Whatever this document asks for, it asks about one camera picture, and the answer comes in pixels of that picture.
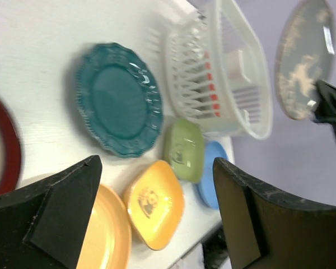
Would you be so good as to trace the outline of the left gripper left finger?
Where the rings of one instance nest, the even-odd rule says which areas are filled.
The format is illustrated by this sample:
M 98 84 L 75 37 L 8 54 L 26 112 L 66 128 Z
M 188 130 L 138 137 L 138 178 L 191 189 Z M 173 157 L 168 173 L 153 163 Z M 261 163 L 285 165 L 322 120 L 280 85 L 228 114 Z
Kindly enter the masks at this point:
M 76 268 L 101 173 L 92 155 L 0 195 L 0 268 Z

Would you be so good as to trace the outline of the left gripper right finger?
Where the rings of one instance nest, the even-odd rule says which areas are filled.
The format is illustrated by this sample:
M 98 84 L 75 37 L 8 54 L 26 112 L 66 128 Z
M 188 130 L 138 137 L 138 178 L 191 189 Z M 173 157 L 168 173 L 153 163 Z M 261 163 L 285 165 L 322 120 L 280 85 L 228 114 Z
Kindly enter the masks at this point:
M 233 268 L 336 268 L 336 206 L 290 194 L 221 157 L 213 179 Z

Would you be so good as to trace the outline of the grey plate with deer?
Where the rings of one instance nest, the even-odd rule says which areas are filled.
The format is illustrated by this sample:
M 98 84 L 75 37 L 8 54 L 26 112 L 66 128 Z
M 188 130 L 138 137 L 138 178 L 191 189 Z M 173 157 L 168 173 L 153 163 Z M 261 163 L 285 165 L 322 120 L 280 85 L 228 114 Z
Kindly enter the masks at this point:
M 279 40 L 274 85 L 289 118 L 304 120 L 318 102 L 315 81 L 328 80 L 335 58 L 334 15 L 328 1 L 301 1 Z

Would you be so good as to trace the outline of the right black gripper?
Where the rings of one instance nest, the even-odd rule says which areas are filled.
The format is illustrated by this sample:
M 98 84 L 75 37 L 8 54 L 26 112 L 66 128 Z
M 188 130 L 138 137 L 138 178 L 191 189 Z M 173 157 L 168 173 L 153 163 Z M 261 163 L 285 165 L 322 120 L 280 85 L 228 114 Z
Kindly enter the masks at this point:
M 336 87 L 324 80 L 315 81 L 315 90 L 307 103 L 310 120 L 315 123 L 330 123 L 336 140 Z

